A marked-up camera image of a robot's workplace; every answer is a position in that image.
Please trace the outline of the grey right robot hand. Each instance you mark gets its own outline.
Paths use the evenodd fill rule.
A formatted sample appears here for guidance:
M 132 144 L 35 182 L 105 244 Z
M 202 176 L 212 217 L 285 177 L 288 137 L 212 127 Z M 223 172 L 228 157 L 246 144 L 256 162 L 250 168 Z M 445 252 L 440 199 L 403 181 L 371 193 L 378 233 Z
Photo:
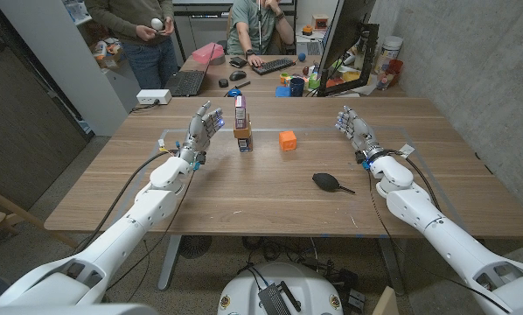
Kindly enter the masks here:
M 344 106 L 338 113 L 335 127 L 351 142 L 359 163 L 363 160 L 372 163 L 387 154 L 380 146 L 373 128 L 360 118 L 354 109 Z

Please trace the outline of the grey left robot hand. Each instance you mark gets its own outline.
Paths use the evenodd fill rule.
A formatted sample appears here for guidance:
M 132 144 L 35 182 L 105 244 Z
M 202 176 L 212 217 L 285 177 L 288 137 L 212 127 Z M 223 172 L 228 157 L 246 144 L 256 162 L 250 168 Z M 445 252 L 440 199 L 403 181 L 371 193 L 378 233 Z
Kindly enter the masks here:
M 207 151 L 210 139 L 225 124 L 221 108 L 208 112 L 211 105 L 207 101 L 192 117 L 183 146 L 179 150 L 178 156 L 190 164 L 198 160 L 197 155 Z

